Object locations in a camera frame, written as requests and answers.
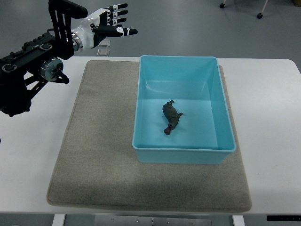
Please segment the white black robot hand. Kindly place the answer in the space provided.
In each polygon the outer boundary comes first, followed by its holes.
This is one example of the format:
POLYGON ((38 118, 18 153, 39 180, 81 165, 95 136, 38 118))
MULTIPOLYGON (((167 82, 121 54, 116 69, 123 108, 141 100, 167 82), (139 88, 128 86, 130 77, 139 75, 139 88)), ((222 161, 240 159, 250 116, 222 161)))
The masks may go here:
POLYGON ((81 52, 87 48, 95 48, 107 37, 123 37, 135 35, 136 29, 124 28, 122 18, 128 13, 128 4, 116 4, 107 8, 100 8, 85 17, 77 28, 71 30, 73 49, 81 52))

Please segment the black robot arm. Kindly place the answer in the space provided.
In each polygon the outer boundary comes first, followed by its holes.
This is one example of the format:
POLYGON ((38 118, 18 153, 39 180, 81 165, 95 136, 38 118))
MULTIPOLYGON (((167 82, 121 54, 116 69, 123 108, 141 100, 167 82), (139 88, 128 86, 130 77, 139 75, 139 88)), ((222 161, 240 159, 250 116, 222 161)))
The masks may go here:
POLYGON ((69 83, 62 60, 74 55, 71 19, 85 18, 88 11, 69 0, 50 0, 48 10, 53 28, 0 60, 0 110, 10 117, 28 112, 48 82, 69 83))

